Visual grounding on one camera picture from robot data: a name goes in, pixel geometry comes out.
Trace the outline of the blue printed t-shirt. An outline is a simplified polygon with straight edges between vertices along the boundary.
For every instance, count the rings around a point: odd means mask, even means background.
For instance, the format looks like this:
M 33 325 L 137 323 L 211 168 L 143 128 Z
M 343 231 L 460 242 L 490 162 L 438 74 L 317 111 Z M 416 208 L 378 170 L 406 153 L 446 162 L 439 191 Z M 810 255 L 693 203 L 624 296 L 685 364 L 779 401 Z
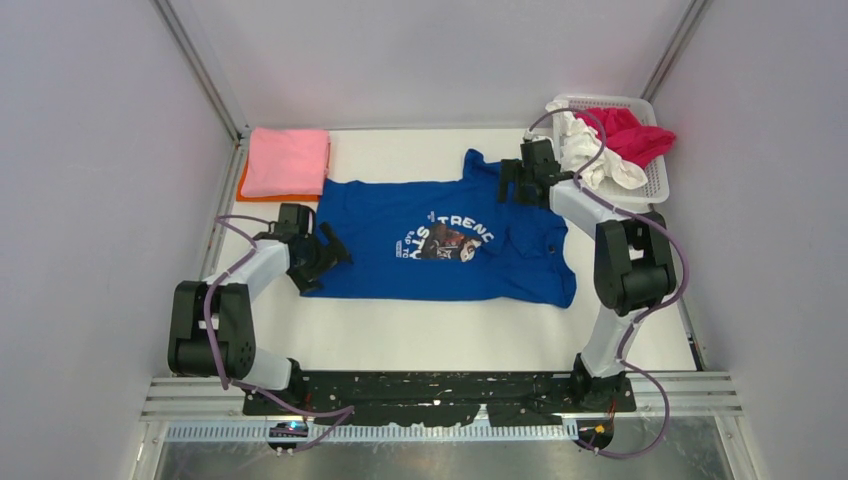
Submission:
M 496 199 L 500 166 L 465 153 L 454 181 L 329 180 L 317 209 L 352 256 L 315 298 L 482 301 L 569 307 L 575 273 L 559 215 Z

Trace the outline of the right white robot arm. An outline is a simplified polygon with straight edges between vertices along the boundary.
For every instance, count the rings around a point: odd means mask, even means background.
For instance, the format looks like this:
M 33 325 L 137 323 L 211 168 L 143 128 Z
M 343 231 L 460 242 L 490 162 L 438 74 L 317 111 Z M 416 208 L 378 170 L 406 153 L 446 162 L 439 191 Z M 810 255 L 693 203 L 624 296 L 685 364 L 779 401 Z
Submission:
M 659 214 L 614 206 L 565 172 L 548 139 L 526 140 L 518 159 L 500 163 L 497 199 L 557 214 L 594 241 L 593 285 L 601 309 L 575 357 L 569 400 L 596 410 L 624 390 L 627 355 L 643 318 L 677 285 L 671 243 Z

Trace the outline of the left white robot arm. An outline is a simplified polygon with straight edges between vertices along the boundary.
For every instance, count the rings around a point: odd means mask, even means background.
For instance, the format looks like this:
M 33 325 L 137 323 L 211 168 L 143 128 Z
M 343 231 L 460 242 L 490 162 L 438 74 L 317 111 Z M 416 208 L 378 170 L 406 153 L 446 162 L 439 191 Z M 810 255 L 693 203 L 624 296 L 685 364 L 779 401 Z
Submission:
M 216 377 L 223 387 L 268 390 L 280 412 L 298 412 L 307 398 L 302 370 L 293 359 L 257 344 L 252 306 L 281 277 L 301 294 L 321 289 L 321 277 L 353 261 L 329 223 L 316 223 L 313 209 L 283 203 L 264 230 L 248 234 L 233 226 L 235 216 L 218 225 L 247 241 L 247 251 L 231 266 L 203 280 L 183 281 L 174 291 L 167 363 L 181 376 Z

